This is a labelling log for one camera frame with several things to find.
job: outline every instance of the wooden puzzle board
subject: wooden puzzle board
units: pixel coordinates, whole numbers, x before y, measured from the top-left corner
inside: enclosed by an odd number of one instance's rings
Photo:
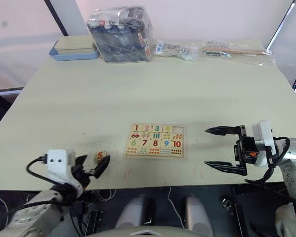
[[[133,123],[126,142],[126,158],[184,158],[184,127]]]

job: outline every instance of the blue tray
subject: blue tray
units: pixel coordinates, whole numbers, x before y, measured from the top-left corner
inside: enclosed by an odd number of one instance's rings
[[[96,50],[92,53],[81,53],[81,54],[64,54],[60,55],[57,50],[55,49],[55,45],[49,52],[49,55],[55,59],[56,61],[68,61],[68,60],[82,60],[82,59],[96,59],[99,57],[99,51]]]

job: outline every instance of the white table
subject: white table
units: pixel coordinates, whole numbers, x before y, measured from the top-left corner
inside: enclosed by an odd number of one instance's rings
[[[204,133],[268,119],[274,136],[296,137],[296,95],[276,66],[225,60],[199,63],[155,58],[150,63],[108,64],[101,59],[49,58],[0,123],[0,190],[42,190],[26,165],[48,149],[77,155],[108,150],[111,163],[90,189],[244,183],[204,161],[231,161],[236,137]],[[182,124],[188,159],[124,159],[132,122]],[[46,166],[33,170],[46,174]],[[266,169],[248,165],[249,179]],[[277,168],[270,181],[282,181]]]

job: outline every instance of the white wall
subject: white wall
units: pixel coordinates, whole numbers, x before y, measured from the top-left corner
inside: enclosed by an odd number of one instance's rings
[[[61,35],[43,0],[0,0],[0,89],[25,86]]]
[[[266,47],[292,0],[76,0],[76,2],[84,21],[97,8],[143,5],[150,16],[155,39],[258,39]]]
[[[296,4],[270,49],[278,68],[293,85],[296,78]]]

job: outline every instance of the plastic bag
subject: plastic bag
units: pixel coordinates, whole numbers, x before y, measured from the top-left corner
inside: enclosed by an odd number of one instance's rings
[[[202,43],[203,56],[229,59],[236,62],[259,66],[274,65],[275,59],[269,50],[257,50],[249,45],[240,45],[223,41],[207,41]]]
[[[183,45],[169,41],[158,40],[154,53],[158,56],[176,56],[186,61],[199,60],[199,46],[198,45]]]
[[[144,7],[98,9],[86,24],[106,62],[151,60],[152,25]]]

